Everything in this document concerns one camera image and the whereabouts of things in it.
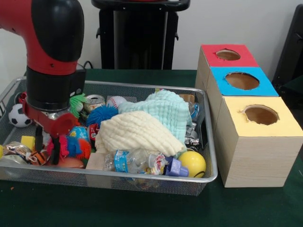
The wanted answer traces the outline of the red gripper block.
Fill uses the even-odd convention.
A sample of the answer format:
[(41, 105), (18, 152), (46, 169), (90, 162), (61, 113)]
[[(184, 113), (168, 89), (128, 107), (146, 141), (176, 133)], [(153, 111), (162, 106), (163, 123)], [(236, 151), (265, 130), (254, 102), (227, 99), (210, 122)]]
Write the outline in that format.
[(53, 149), (51, 154), (51, 164), (58, 165), (60, 158), (59, 136), (66, 135), (78, 122), (77, 118), (68, 110), (49, 113), (31, 107), (27, 102), (23, 102), (24, 114), (34, 120), (38, 125), (35, 133), (35, 151), (43, 149), (43, 129), (52, 136)]

